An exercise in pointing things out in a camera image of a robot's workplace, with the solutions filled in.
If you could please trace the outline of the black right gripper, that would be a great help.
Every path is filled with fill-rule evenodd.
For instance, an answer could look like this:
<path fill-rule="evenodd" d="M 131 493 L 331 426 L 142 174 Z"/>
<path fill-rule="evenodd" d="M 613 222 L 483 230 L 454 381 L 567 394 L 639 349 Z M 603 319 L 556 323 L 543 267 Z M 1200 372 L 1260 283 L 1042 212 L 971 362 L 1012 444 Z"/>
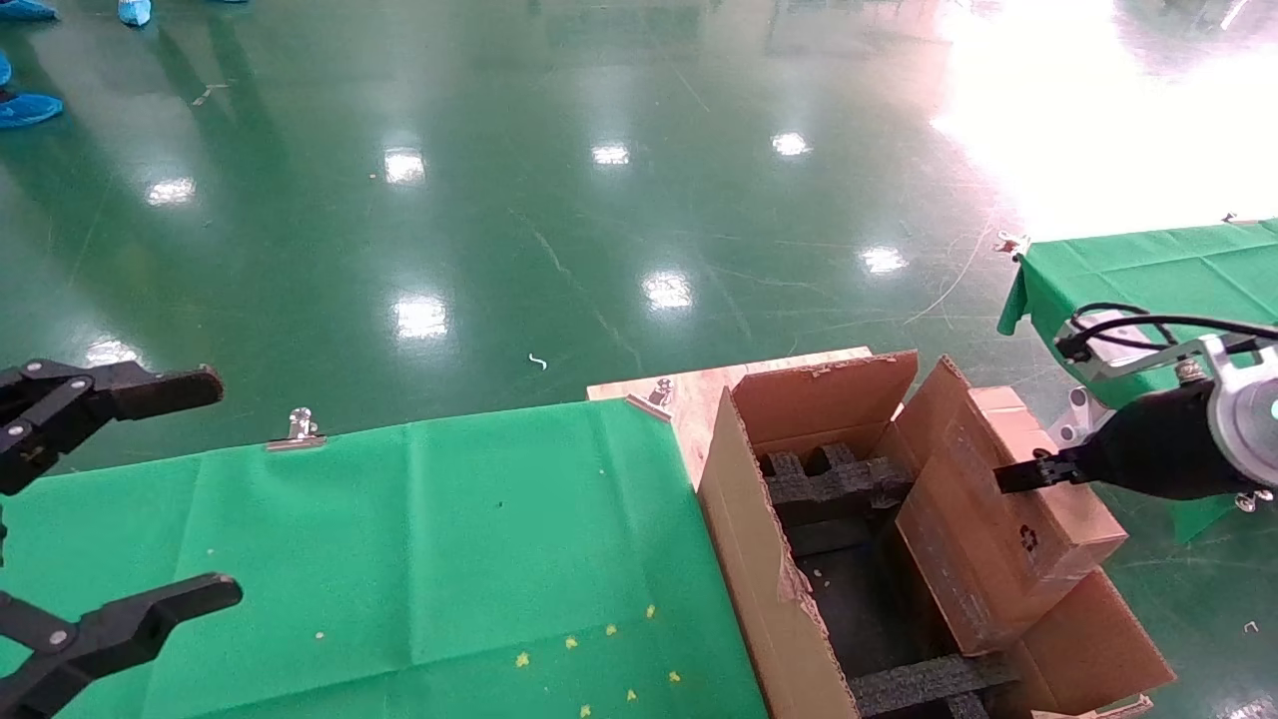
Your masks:
<path fill-rule="evenodd" d="M 1240 494 L 1249 478 L 1217 446 L 1208 419 L 1214 381 L 1197 381 L 1125 405 L 1076 451 L 1033 451 L 997 467 L 1002 494 L 1103 481 L 1168 501 Z"/>

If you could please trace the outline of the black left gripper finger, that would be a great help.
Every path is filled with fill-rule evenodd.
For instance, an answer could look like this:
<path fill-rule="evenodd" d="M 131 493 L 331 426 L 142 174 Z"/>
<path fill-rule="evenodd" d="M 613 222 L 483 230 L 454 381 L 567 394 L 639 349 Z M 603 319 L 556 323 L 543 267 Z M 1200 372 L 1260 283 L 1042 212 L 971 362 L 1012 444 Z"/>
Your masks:
<path fill-rule="evenodd" d="M 3 677 L 1 714 L 54 718 L 92 683 L 155 662 L 178 624 L 236 607 L 243 596 L 242 584 L 227 573 L 202 573 L 106 602 L 68 622 L 3 593 L 3 639 L 29 655 Z"/>
<path fill-rule="evenodd" d="M 135 360 L 77 367 L 31 359 L 1 373 L 1 492 L 17 496 L 114 420 L 142 420 L 219 404 L 221 378 L 147 372 Z"/>

